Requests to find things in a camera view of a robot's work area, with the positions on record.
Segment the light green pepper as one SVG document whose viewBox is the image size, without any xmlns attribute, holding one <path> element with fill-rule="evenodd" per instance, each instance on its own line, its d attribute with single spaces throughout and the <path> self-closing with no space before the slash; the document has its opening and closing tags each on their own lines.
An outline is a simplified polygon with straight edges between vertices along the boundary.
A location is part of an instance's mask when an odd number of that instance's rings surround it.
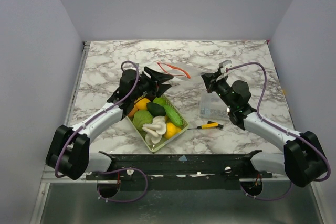
<svg viewBox="0 0 336 224">
<path fill-rule="evenodd" d="M 156 97 L 153 101 L 153 103 L 158 104 L 160 106 L 165 106 L 167 105 L 166 101 L 162 97 Z"/>
</svg>

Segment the clear zip bag orange zipper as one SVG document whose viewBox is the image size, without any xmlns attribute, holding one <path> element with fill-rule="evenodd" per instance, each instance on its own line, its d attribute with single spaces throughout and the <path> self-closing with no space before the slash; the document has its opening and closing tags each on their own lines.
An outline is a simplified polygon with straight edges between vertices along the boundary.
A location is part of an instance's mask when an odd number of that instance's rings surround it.
<svg viewBox="0 0 336 224">
<path fill-rule="evenodd" d="M 161 68 L 161 70 L 164 73 L 170 74 L 181 81 L 188 81 L 192 83 L 203 82 L 201 75 L 204 73 L 204 71 L 200 68 L 180 62 L 177 63 L 158 62 L 157 65 Z"/>
</svg>

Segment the dark green avocado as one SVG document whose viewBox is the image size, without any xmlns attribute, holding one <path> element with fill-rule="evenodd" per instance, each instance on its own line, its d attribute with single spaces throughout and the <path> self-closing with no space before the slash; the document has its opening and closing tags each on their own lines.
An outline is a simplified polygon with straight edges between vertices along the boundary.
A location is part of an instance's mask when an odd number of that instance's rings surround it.
<svg viewBox="0 0 336 224">
<path fill-rule="evenodd" d="M 157 103 L 147 103 L 146 108 L 153 117 L 166 116 L 165 108 Z"/>
</svg>

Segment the green bitter cucumber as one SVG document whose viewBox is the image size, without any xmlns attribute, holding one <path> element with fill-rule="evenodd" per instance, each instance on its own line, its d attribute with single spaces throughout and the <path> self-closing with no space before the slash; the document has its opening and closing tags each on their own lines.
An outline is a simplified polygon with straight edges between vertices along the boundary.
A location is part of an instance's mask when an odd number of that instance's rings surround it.
<svg viewBox="0 0 336 224">
<path fill-rule="evenodd" d="M 169 105 L 164 105 L 163 107 L 165 109 L 165 113 L 166 113 L 167 117 L 171 120 L 171 122 L 175 126 L 181 127 L 183 125 L 183 121 L 182 121 L 181 117 L 179 116 L 179 114 L 176 112 L 176 110 Z"/>
</svg>

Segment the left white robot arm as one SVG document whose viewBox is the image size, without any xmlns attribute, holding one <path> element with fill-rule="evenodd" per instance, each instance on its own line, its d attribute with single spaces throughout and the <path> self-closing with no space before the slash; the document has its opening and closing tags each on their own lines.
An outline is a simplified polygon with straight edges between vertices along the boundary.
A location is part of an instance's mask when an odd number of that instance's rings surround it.
<svg viewBox="0 0 336 224">
<path fill-rule="evenodd" d="M 90 144 L 105 130 L 123 120 L 143 95 L 160 97 L 170 87 L 170 74 L 148 67 L 123 70 L 119 87 L 104 106 L 84 121 L 74 125 L 61 125 L 55 131 L 46 156 L 46 165 L 55 170 L 56 177 L 73 180 L 87 172 L 98 172 L 104 179 L 116 175 L 112 157 L 104 152 L 91 152 Z"/>
</svg>

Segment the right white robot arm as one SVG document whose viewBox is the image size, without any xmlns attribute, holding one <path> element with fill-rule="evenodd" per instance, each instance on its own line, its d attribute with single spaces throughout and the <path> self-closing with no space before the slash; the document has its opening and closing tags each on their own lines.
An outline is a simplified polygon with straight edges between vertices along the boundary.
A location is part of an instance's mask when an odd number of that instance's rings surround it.
<svg viewBox="0 0 336 224">
<path fill-rule="evenodd" d="M 241 165 L 242 173 L 249 178 L 259 172 L 287 176 L 292 183 L 305 187 L 328 171 L 327 160 L 318 138 L 310 131 L 300 133 L 261 118 L 249 104 L 251 93 L 247 82 L 227 83 L 227 77 L 217 73 L 201 75 L 206 91 L 215 92 L 227 105 L 230 121 L 242 130 L 254 133 L 274 145 L 281 152 L 258 152 Z"/>
</svg>

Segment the clear plastic parts box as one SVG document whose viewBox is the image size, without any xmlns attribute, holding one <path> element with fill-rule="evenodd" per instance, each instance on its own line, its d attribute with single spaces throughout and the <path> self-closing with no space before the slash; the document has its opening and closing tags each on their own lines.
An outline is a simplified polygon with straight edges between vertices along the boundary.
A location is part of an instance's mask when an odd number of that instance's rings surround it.
<svg viewBox="0 0 336 224">
<path fill-rule="evenodd" d="M 200 117 L 206 119 L 228 120 L 227 105 L 216 93 L 203 92 L 199 102 Z"/>
</svg>

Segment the orange fruit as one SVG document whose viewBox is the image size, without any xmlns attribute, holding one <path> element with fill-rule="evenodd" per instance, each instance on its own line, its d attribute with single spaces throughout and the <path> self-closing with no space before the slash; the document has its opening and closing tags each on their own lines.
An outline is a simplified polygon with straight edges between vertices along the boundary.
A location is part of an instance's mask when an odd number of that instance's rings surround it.
<svg viewBox="0 0 336 224">
<path fill-rule="evenodd" d="M 139 98 L 135 102 L 135 106 L 138 110 L 147 110 L 147 104 L 151 101 L 148 98 Z"/>
</svg>

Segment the green cabbage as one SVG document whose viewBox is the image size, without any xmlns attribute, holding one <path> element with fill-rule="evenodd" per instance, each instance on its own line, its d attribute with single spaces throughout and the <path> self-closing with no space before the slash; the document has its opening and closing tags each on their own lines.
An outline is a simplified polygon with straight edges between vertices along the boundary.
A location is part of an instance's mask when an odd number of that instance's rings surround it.
<svg viewBox="0 0 336 224">
<path fill-rule="evenodd" d="M 144 124 L 151 124 L 153 120 L 152 114 L 147 110 L 138 110 L 133 117 L 133 125 L 138 131 L 142 131 Z"/>
</svg>

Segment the peach fruit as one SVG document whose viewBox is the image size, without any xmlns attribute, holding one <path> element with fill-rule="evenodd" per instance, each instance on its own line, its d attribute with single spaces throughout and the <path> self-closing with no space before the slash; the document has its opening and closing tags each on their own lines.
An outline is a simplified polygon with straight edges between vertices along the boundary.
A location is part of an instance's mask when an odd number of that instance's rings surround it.
<svg viewBox="0 0 336 224">
<path fill-rule="evenodd" d="M 133 118 L 135 113 L 138 111 L 138 108 L 136 106 L 134 106 L 134 108 L 130 111 L 130 113 L 128 114 L 129 118 Z"/>
</svg>

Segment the yellow lemon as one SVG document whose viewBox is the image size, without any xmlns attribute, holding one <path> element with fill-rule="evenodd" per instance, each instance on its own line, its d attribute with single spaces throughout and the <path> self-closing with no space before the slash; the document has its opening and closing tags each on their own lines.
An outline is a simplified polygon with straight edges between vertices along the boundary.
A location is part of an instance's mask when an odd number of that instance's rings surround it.
<svg viewBox="0 0 336 224">
<path fill-rule="evenodd" d="M 172 138 L 174 135 L 179 133 L 181 131 L 180 127 L 175 126 L 173 123 L 168 122 L 166 123 L 166 132 L 164 134 L 164 137 L 166 139 Z"/>
</svg>

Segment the white mushroom cluster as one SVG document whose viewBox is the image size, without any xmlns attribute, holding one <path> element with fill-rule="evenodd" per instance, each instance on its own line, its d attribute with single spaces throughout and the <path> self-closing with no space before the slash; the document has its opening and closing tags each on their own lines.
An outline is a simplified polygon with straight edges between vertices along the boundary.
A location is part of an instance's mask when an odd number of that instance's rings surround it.
<svg viewBox="0 0 336 224">
<path fill-rule="evenodd" d="M 142 130 L 146 133 L 145 141 L 149 145 L 157 144 L 166 132 L 164 116 L 154 117 L 151 124 L 144 124 Z"/>
</svg>

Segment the green perforated plastic basket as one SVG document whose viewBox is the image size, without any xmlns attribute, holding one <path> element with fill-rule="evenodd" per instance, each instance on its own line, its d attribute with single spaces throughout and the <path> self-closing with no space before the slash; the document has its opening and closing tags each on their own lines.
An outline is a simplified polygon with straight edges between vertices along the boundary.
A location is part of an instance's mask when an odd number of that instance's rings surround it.
<svg viewBox="0 0 336 224">
<path fill-rule="evenodd" d="M 167 96 L 139 99 L 127 119 L 147 148 L 155 153 L 188 129 L 188 122 Z"/>
</svg>

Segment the yellow handled screwdriver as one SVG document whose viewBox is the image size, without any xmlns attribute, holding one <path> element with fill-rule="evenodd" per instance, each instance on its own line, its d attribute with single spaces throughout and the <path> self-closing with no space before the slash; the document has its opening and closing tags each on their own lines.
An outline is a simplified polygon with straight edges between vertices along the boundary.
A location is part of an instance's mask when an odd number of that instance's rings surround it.
<svg viewBox="0 0 336 224">
<path fill-rule="evenodd" d="M 189 128 L 189 130 L 203 130 L 203 129 L 220 129 L 222 130 L 224 128 L 223 125 L 217 123 L 217 122 L 213 122 L 213 121 L 207 121 L 206 124 L 197 126 L 197 127 L 192 127 Z"/>
</svg>

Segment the black mounting rail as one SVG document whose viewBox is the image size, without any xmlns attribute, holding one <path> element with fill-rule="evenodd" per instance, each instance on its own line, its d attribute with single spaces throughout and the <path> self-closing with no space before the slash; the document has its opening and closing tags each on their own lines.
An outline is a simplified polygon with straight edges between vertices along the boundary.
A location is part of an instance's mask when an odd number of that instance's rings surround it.
<svg viewBox="0 0 336 224">
<path fill-rule="evenodd" d="M 253 168 L 254 154 L 114 154 L 113 174 L 93 172 L 86 179 L 104 190 L 239 190 L 240 179 L 272 177 Z"/>
</svg>

